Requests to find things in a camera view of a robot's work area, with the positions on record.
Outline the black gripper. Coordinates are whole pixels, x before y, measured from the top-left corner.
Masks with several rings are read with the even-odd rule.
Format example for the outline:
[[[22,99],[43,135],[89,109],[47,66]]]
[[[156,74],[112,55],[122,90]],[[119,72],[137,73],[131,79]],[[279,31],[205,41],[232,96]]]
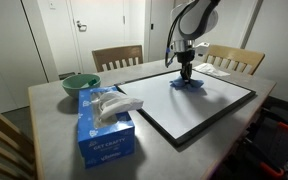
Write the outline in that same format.
[[[180,75],[184,81],[191,80],[191,75],[192,75],[191,61],[194,59],[194,57],[195,57],[194,51],[179,52],[177,54],[177,60],[182,65],[182,69],[180,70]]]

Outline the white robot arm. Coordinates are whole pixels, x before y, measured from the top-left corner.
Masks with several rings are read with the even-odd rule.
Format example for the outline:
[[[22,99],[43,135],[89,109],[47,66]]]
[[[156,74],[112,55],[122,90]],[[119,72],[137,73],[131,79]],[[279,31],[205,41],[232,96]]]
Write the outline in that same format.
[[[212,30],[218,22],[215,10],[220,0],[192,0],[178,5],[171,11],[171,27],[169,30],[165,66],[171,63],[168,53],[173,50],[177,61],[182,65],[180,74],[188,83],[192,74],[191,61],[195,57],[194,42],[197,38]]]

